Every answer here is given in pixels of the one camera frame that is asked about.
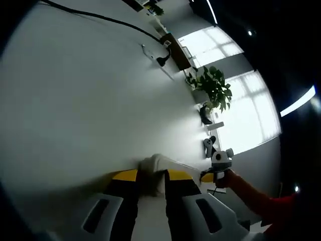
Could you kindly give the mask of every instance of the game controller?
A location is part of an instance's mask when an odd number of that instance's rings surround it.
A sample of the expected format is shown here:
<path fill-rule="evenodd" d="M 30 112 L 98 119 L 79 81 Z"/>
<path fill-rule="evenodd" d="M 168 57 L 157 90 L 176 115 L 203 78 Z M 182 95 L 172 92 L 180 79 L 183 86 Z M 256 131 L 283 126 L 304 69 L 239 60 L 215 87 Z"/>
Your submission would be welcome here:
<path fill-rule="evenodd" d="M 203 140 L 203 144 L 206 150 L 206 158 L 210 158 L 212 156 L 213 142 L 211 139 L 205 139 Z"/>

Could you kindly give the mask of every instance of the white wall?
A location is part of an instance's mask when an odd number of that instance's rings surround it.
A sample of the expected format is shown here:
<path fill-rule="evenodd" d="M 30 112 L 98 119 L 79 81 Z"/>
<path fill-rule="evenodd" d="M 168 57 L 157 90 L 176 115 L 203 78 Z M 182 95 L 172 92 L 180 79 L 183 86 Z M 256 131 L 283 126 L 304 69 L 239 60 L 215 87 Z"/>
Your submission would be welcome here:
<path fill-rule="evenodd" d="M 193 13 L 189 0 L 162 0 L 157 5 L 164 10 L 164 14 L 158 18 L 165 25 Z"/>
<path fill-rule="evenodd" d="M 245 58 L 243 53 L 220 59 L 205 66 L 207 68 L 215 66 L 224 73 L 226 79 L 253 70 L 252 65 Z"/>
<path fill-rule="evenodd" d="M 155 34 L 120 0 L 56 0 Z M 166 50 L 115 23 L 37 5 L 1 62 L 0 178 L 35 230 L 60 224 L 105 175 L 162 153 L 204 163 L 202 129 L 184 74 L 170 80 L 142 52 Z"/>
<path fill-rule="evenodd" d="M 206 22 L 193 13 L 187 16 L 183 16 L 180 19 L 176 19 L 173 22 L 164 22 L 164 25 L 176 39 L 211 26 L 210 23 Z"/>

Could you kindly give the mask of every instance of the power cord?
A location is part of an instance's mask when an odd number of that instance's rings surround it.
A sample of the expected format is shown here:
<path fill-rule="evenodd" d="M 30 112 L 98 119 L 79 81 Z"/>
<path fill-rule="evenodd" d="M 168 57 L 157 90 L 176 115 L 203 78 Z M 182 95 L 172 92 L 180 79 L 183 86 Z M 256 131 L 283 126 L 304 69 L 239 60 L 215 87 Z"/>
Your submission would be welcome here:
<path fill-rule="evenodd" d="M 57 3 L 54 3 L 52 1 L 49 1 L 49 0 L 41 0 L 42 2 L 44 3 L 47 3 L 48 5 L 54 7 L 54 8 L 57 8 L 57 9 L 60 9 L 60 10 L 63 10 L 63 11 L 66 11 L 66 12 L 69 12 L 71 14 L 81 14 L 81 15 L 87 15 L 87 16 L 91 16 L 91 17 L 95 17 L 95 18 L 99 18 L 99 19 L 104 19 L 104 20 L 107 20 L 107 21 L 110 21 L 110 22 L 113 22 L 113 23 L 117 23 L 117 24 L 121 24 L 121 25 L 125 25 L 127 27 L 130 27 L 132 29 L 135 29 L 137 31 L 140 31 L 142 32 L 143 34 L 146 34 L 147 36 L 151 37 L 152 39 L 154 39 L 155 41 L 157 41 L 158 43 L 162 44 L 161 41 L 156 38 L 155 36 L 153 36 L 152 34 L 146 32 L 145 30 L 143 29 L 140 29 L 132 24 L 128 24 L 128 23 L 125 23 L 123 21 L 119 21 L 119 20 L 116 20 L 116 19 L 112 19 L 112 18 L 108 18 L 108 17 L 105 17 L 105 16 L 102 16 L 102 15 L 99 15 L 99 14 L 93 14 L 93 13 L 89 13 L 89 12 L 84 12 L 84 11 L 79 11 L 79 10 L 75 10 L 75 9 L 70 9 L 68 7 L 65 7 L 65 6 L 62 6 L 62 5 L 59 5 Z"/>

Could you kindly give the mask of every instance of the ceiling light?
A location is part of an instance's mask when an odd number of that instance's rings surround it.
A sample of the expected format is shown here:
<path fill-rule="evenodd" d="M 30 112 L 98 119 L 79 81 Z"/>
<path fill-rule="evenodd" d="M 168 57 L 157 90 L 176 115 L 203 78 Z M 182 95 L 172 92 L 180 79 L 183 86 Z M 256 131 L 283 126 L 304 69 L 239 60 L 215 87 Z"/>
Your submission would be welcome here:
<path fill-rule="evenodd" d="M 311 89 L 308 90 L 307 93 L 305 93 L 300 99 L 298 99 L 296 102 L 294 102 L 292 105 L 290 105 L 288 108 L 281 111 L 281 117 L 291 113 L 292 111 L 298 109 L 305 103 L 307 103 L 313 96 L 315 96 L 315 88 L 314 85 L 311 87 Z"/>
<path fill-rule="evenodd" d="M 209 7 L 210 7 L 210 10 L 211 10 L 211 12 L 212 12 L 212 15 L 213 15 L 214 21 L 215 21 L 215 23 L 217 24 L 217 20 L 216 20 L 216 17 L 215 17 L 214 11 L 213 11 L 213 9 L 212 9 L 212 6 L 211 6 L 211 4 L 210 4 L 210 1 L 209 1 L 209 0 L 206 0 L 206 1 L 207 1 L 207 4 L 208 4 L 208 5 L 209 5 Z"/>

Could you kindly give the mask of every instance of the yellow stripe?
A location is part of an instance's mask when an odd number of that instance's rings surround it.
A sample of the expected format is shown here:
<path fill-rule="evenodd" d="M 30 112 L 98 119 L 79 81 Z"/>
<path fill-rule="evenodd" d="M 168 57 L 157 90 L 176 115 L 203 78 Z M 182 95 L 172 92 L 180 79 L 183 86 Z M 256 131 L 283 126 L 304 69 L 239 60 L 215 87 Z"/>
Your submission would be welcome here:
<path fill-rule="evenodd" d="M 205 176 L 201 178 L 201 182 L 213 182 L 214 180 L 214 174 L 213 173 L 207 173 Z"/>
<path fill-rule="evenodd" d="M 186 172 L 183 171 L 176 171 L 173 169 L 168 169 L 169 175 L 170 175 L 170 180 L 175 181 L 175 180 L 192 180 L 192 177 L 187 174 Z"/>
<path fill-rule="evenodd" d="M 134 182 L 134 181 L 136 181 L 136 176 L 137 176 L 137 169 L 133 169 L 133 170 L 123 171 L 123 172 L 116 174 L 113 177 L 113 180 Z"/>

